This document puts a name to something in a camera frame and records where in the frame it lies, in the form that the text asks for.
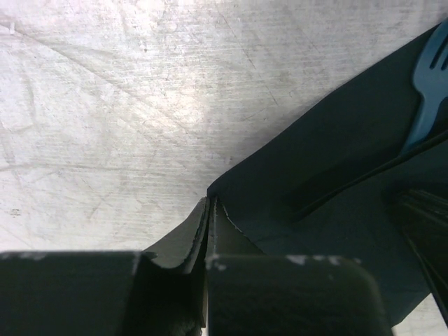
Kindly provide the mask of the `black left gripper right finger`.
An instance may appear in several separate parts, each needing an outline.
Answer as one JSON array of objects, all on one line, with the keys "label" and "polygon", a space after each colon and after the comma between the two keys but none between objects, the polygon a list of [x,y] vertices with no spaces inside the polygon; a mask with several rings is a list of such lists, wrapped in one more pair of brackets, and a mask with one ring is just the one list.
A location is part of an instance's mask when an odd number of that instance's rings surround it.
[{"label": "black left gripper right finger", "polygon": [[375,280],[336,255],[266,255],[218,199],[208,223],[210,335],[389,335]]}]

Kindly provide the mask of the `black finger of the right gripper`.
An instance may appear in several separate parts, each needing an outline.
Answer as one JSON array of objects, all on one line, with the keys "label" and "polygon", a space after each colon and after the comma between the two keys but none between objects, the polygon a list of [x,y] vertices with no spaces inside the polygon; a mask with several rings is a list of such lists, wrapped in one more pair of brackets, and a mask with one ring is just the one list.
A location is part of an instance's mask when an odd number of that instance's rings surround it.
[{"label": "black finger of the right gripper", "polygon": [[418,258],[440,313],[447,314],[447,185],[432,183],[398,192],[393,219]]}]

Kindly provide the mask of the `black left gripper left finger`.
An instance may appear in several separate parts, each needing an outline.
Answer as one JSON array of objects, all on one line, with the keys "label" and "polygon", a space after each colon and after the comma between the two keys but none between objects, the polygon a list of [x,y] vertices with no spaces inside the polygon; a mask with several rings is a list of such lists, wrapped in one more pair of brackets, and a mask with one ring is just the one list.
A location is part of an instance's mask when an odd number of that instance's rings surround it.
[{"label": "black left gripper left finger", "polygon": [[200,335],[210,203],[144,250],[5,251],[2,335]]}]

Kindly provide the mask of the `blue plastic fork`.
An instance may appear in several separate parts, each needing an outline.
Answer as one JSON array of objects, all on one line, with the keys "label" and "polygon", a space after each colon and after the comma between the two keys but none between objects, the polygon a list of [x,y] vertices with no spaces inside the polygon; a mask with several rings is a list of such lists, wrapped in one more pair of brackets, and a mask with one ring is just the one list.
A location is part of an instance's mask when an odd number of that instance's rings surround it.
[{"label": "blue plastic fork", "polygon": [[431,34],[416,62],[412,84],[421,95],[419,110],[402,147],[404,154],[420,144],[432,130],[438,110],[447,98],[447,21]]}]

